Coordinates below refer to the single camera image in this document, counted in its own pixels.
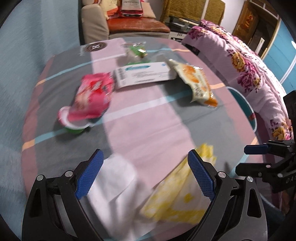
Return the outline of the teal trash bin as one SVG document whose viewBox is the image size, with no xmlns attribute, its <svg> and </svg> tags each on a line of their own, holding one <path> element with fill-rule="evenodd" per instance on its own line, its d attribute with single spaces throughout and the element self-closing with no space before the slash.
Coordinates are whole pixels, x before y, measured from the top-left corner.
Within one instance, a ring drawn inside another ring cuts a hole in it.
<svg viewBox="0 0 296 241">
<path fill-rule="evenodd" d="M 229 87 L 229 86 L 227 86 L 226 88 L 230 91 L 232 96 L 235 98 L 237 103 L 240 105 L 241 109 L 243 110 L 244 114 L 246 115 L 246 117 L 253 129 L 253 132 L 255 133 L 257 130 L 257 119 L 256 119 L 256 115 L 255 115 L 253 108 L 251 107 L 249 102 L 246 100 L 246 98 L 238 90 L 234 89 L 233 87 Z"/>
</svg>

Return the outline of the yellow patterned curtain cloth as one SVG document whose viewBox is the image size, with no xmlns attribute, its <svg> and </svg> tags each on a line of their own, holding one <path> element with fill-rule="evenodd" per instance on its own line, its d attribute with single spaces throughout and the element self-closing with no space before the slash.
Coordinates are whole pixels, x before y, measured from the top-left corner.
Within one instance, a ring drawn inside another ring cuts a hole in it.
<svg viewBox="0 0 296 241">
<path fill-rule="evenodd" d="M 164 22 L 169 16 L 187 18 L 195 21 L 207 20 L 220 25 L 225 12 L 225 3 L 220 0 L 210 0 L 203 15 L 205 0 L 168 0 L 163 2 L 160 21 Z"/>
</svg>

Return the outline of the green candy clear wrapper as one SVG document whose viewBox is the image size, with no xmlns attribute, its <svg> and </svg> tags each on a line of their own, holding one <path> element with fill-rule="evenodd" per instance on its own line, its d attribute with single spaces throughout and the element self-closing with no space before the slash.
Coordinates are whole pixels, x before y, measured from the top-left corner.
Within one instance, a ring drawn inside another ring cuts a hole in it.
<svg viewBox="0 0 296 241">
<path fill-rule="evenodd" d="M 146 42 L 126 43 L 127 65 L 148 63 L 147 51 L 145 48 Z"/>
</svg>

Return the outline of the plaid tablecloth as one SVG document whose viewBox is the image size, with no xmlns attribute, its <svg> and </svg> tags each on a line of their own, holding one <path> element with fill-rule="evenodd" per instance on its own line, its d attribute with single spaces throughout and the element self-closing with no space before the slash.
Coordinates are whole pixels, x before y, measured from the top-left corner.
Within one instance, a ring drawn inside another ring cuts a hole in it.
<svg viewBox="0 0 296 241">
<path fill-rule="evenodd" d="M 213 145 L 216 169 L 228 174 L 234 174 L 239 162 L 263 161 L 260 155 L 244 154 L 244 147 L 257 142 L 257 137 L 222 81 L 190 50 L 166 39 L 144 38 L 150 59 L 169 58 L 203 68 L 219 103 L 216 108 L 191 102 L 189 87 L 175 79 L 116 90 L 109 109 L 89 131 L 73 135 L 64 130 L 58 110 L 72 103 L 81 78 L 123 66 L 124 43 L 140 41 L 140 37 L 108 40 L 104 49 L 92 52 L 76 47 L 46 63 L 23 126 L 22 173 L 27 192 L 38 174 L 60 176 L 96 149 L 105 157 L 122 155 L 150 188 L 203 143 Z"/>
</svg>

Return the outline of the cake snack bag orange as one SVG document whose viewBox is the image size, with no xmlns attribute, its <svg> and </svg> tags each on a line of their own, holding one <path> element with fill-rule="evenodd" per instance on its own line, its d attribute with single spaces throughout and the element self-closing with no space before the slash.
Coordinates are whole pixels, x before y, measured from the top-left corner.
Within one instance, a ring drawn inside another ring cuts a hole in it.
<svg viewBox="0 0 296 241">
<path fill-rule="evenodd" d="M 212 92 L 210 84 L 202 68 L 180 63 L 173 59 L 169 59 L 168 64 L 175 70 L 183 82 L 191 88 L 191 102 L 198 102 L 201 105 L 212 108 L 216 108 L 218 106 L 218 101 Z"/>
</svg>

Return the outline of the wooden door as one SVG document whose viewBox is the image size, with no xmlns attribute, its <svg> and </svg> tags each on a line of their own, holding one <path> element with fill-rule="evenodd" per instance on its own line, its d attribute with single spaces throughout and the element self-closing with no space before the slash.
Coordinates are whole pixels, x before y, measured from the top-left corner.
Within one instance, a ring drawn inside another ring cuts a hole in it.
<svg viewBox="0 0 296 241">
<path fill-rule="evenodd" d="M 258 20 L 259 16 L 252 3 L 245 1 L 232 35 L 248 44 L 255 32 Z"/>
</svg>

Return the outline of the pink nabati wafer wrapper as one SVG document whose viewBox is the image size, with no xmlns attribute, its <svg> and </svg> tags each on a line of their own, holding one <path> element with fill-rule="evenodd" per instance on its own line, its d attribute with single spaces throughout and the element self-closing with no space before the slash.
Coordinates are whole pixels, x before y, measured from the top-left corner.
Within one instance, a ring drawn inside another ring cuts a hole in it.
<svg viewBox="0 0 296 241">
<path fill-rule="evenodd" d="M 69 121 L 101 117 L 109 108 L 113 89 L 114 80 L 109 72 L 83 76 L 69 109 Z"/>
</svg>

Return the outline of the white medicine box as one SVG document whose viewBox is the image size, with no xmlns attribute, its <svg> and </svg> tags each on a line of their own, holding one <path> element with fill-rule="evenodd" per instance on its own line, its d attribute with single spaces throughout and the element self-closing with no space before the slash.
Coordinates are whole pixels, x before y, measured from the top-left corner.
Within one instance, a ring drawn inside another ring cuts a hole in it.
<svg viewBox="0 0 296 241">
<path fill-rule="evenodd" d="M 152 62 L 119 67 L 114 70 L 113 76 L 115 88 L 121 89 L 139 84 L 173 80 L 177 77 L 177 73 L 166 62 Z"/>
</svg>

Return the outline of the black tv stand shelf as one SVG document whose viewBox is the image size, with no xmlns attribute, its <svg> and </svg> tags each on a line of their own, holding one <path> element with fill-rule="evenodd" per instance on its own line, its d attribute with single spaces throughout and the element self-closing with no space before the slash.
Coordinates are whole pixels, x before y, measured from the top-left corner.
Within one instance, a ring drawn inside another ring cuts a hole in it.
<svg viewBox="0 0 296 241">
<path fill-rule="evenodd" d="M 169 39 L 182 42 L 189 30 L 194 26 L 198 26 L 200 21 L 169 16 L 164 23 L 170 29 Z"/>
</svg>

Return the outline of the green yogurt cup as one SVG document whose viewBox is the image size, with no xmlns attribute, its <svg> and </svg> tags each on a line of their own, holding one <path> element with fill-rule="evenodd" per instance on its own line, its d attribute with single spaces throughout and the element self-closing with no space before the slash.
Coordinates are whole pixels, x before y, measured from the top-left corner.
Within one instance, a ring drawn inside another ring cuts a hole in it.
<svg viewBox="0 0 296 241">
<path fill-rule="evenodd" d="M 72 133 L 74 135 L 78 135 L 87 130 L 88 128 L 92 128 L 94 126 L 94 123 L 91 123 L 89 120 L 70 121 L 68 118 L 69 111 L 69 106 L 62 107 L 58 111 L 58 121 L 67 132 Z"/>
</svg>

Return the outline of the floral pink bed blanket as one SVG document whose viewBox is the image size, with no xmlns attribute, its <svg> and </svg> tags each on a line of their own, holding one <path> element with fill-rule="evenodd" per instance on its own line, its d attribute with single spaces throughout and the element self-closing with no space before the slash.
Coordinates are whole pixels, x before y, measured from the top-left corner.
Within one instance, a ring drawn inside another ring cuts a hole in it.
<svg viewBox="0 0 296 241">
<path fill-rule="evenodd" d="M 238 37 L 210 21 L 201 20 L 189 30 L 182 44 L 202 54 L 238 90 L 259 114 L 273 141 L 293 139 L 293 129 L 284 103 L 286 91 L 262 59 Z"/>
</svg>

